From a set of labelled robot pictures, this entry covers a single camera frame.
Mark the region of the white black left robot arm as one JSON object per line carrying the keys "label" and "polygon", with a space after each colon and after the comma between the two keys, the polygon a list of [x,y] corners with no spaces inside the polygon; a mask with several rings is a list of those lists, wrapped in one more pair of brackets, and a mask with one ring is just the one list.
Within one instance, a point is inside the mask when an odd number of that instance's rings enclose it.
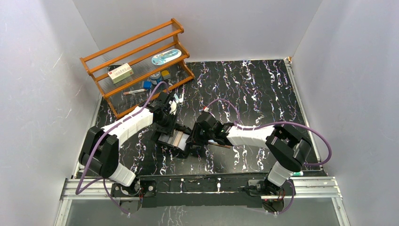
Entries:
{"label": "white black left robot arm", "polygon": [[140,192],[141,184],[135,173],[119,161],[120,146],[145,127],[153,124],[171,133],[176,122],[178,101],[165,92],[143,102],[132,112],[102,128],[91,127],[85,137],[79,155],[79,163],[104,179],[120,185],[129,196]]}

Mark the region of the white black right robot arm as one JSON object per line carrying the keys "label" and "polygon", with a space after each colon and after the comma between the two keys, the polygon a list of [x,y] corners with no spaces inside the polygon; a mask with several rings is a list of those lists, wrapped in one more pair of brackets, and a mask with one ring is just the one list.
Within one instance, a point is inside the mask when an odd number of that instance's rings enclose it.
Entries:
{"label": "white black right robot arm", "polygon": [[204,112],[195,121],[184,149],[198,152],[209,141],[221,146],[250,145],[268,149],[276,159],[264,183],[271,195],[283,190],[284,183],[302,169],[312,150],[311,141],[292,123],[250,128],[232,122],[222,124],[211,113]]}

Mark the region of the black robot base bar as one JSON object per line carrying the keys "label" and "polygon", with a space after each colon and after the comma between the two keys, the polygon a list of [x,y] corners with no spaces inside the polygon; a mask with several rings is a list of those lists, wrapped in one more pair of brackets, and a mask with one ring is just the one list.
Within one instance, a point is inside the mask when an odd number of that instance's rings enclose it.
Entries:
{"label": "black robot base bar", "polygon": [[111,195],[137,199],[139,207],[246,206],[268,212],[284,209],[287,189],[265,187],[267,173],[140,176],[130,187],[112,185]]}

